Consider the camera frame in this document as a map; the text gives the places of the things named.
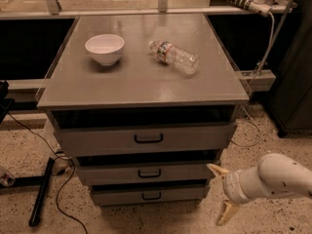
drawer front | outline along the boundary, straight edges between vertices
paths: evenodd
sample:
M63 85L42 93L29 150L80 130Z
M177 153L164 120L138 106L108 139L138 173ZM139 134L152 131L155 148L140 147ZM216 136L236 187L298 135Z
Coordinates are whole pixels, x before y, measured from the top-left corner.
M157 189L157 190L136 190L124 192L92 194L93 201L96 205L114 206L142 203L156 203L166 201L194 200L207 197L209 186L194 186L177 189Z
M60 145L68 156L126 154L227 147L236 124L127 130L61 130Z
M146 183L155 181L207 179L213 176L206 165L175 165L136 168L77 168L85 185Z

black stand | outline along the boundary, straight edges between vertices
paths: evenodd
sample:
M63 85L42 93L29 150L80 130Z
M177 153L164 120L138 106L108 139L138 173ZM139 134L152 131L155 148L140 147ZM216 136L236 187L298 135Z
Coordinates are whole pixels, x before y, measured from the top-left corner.
M40 222L40 213L49 187L49 181L52 174L52 168L54 163L55 160L49 158L46 171L41 176L18 177L16 178L15 183L11 187L4 187L2 184L0 185L0 189L10 189L17 187L40 185L36 203L33 207L32 214L29 220L29 226L31 227L37 226Z
M12 108L14 104L14 100L11 98L4 98L8 93L8 83L4 82L1 83L1 91L0 91L0 124L3 121L4 117L9 112L10 108ZM11 187L5 187L0 184L0 189L10 189L10 188L17 188L17 187L25 187L25 186L34 186L40 185L39 192L37 195L36 203L32 210L31 218L29 220L29 226L33 227L39 224L40 222L40 213L42 209L42 205L47 193L47 189L49 186L50 177L52 174L52 168L55 160L49 158L46 171L42 176L31 176L31 177L19 177L16 178L15 183Z

plastic water bottle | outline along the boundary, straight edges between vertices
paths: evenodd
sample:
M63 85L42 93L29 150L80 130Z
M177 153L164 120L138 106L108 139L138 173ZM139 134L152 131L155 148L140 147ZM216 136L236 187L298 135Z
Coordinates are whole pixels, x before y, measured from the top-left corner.
M198 69L199 56L189 53L172 43L162 40L151 41L149 48L159 61L169 64L186 76L195 74Z
M5 187L10 187L14 184L16 180L11 175L11 173L4 167L0 166L0 183Z

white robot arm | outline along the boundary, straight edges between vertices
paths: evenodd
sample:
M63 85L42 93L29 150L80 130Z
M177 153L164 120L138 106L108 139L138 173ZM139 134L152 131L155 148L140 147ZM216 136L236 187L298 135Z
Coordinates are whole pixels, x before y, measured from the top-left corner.
M223 177L223 188L229 201L218 225L225 224L239 206L256 198L280 199L305 196L312 199L312 171L295 160L278 153L262 156L257 166L228 171L217 165L208 167Z

terrazzo floor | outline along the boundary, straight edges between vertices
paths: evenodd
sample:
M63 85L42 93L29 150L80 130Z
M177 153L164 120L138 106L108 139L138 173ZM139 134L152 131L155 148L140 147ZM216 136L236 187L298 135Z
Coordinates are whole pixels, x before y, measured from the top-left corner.
M312 135L291 134L278 138L275 125L260 104L249 105L247 111L261 134L244 118L239 118L233 140L240 145L251 145L260 137L260 142L253 147L231 143L221 156L222 167L229 170L249 168L261 155L277 152L312 169ZM27 111L12 112L12 115L49 140L49 133L44 128L44 113ZM0 125L1 165L15 177L40 176L50 156L53 154L41 138L18 125L10 116L4 119ZM0 233L85 233L81 224L61 214L56 206L57 192L70 174L71 170L68 170L64 175L51 178L37 227L29 227L28 221L38 187L1 190ZM245 205L225 226L216 226L221 201L226 196L220 177L212 180L211 187L208 197L202 201L100 209L92 202L88 188L74 175L59 194L59 206L81 220L91 234L312 233L312 201L307 198L258 199Z

